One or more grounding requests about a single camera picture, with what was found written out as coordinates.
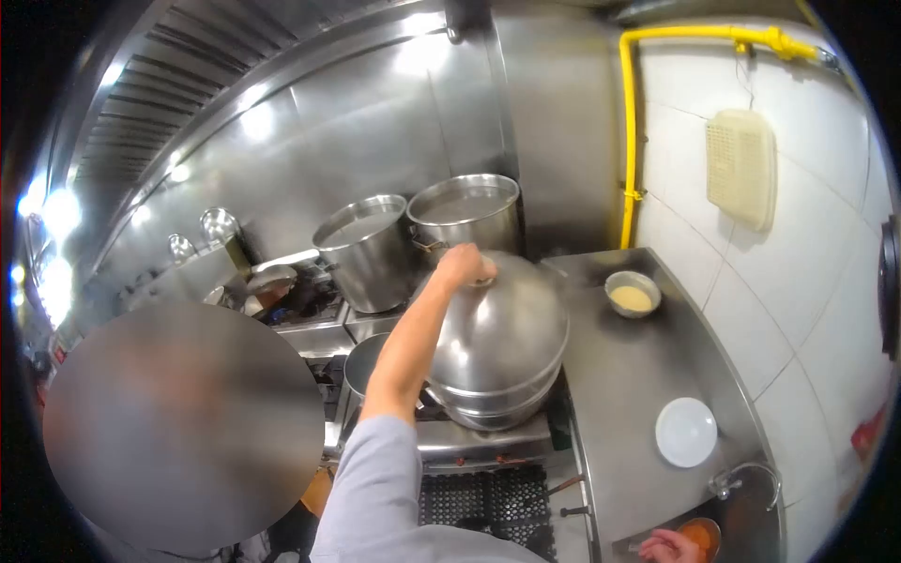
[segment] faucet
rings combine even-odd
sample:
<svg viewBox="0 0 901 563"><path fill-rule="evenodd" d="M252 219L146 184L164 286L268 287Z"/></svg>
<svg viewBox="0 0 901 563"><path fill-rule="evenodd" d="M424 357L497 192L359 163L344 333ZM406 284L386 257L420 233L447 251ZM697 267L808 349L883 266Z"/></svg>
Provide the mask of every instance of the faucet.
<svg viewBox="0 0 901 563"><path fill-rule="evenodd" d="M767 506L767 512L771 511L779 500L779 493L782 492L782 477L779 475L778 471L770 466L758 463L756 461L747 461L745 463L741 463L735 466L732 469L726 469L721 473L717 473L713 477L710 478L710 482L707 484L707 487L710 488L710 491L716 495L721 501L729 498L729 493L731 489L737 489L742 486L741 479L734 479L733 476L745 468L758 468L763 469L769 474L769 478L773 481L773 500L769 502L769 506Z"/></svg>

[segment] yellow gas pipe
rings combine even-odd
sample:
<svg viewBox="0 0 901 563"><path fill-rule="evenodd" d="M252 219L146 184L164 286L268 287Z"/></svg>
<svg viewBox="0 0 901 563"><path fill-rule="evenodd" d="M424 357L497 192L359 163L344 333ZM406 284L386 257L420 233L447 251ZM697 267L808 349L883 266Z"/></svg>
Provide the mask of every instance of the yellow gas pipe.
<svg viewBox="0 0 901 563"><path fill-rule="evenodd" d="M739 51L747 50L749 43L770 47L780 59L819 59L821 51L813 45L795 41L778 27L758 32L742 27L685 25L632 30L620 36L620 62L623 67L623 98L625 102L625 202L623 203L623 235L620 248L627 249L632 241L632 219L635 202L642 194L635 189L635 78L632 67L632 43L642 39L668 37L709 37L731 39Z"/></svg>

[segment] hand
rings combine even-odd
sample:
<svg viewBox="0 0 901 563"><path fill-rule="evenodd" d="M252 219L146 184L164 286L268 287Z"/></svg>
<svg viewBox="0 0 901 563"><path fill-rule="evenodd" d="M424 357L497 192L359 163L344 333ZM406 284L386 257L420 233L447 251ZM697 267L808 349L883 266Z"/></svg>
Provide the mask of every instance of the hand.
<svg viewBox="0 0 901 563"><path fill-rule="evenodd" d="M444 253L435 276L445 280L453 291L464 284L497 276L497 266L491 260L482 258L475 244L467 242Z"/></svg>
<svg viewBox="0 0 901 563"><path fill-rule="evenodd" d="M642 542L638 554L645 561L657 563L698 563L701 548L676 531L654 530L651 536Z"/></svg>

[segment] white plate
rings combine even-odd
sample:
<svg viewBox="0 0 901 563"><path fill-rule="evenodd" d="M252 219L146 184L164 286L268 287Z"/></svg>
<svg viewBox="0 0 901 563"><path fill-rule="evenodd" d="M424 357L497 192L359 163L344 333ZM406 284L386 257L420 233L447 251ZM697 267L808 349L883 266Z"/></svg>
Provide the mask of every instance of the white plate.
<svg viewBox="0 0 901 563"><path fill-rule="evenodd" d="M663 407L655 432L660 453L680 468L702 463L716 445L714 414L691 397L680 397Z"/></svg>

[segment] rubber floor mat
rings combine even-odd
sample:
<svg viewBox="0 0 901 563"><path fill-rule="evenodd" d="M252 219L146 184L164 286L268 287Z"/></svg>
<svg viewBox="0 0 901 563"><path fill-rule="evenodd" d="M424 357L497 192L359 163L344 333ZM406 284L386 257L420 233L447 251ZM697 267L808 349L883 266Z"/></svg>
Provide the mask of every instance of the rubber floor mat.
<svg viewBox="0 0 901 563"><path fill-rule="evenodd" d="M556 563L546 479L537 465L423 476L419 523L491 533Z"/></svg>

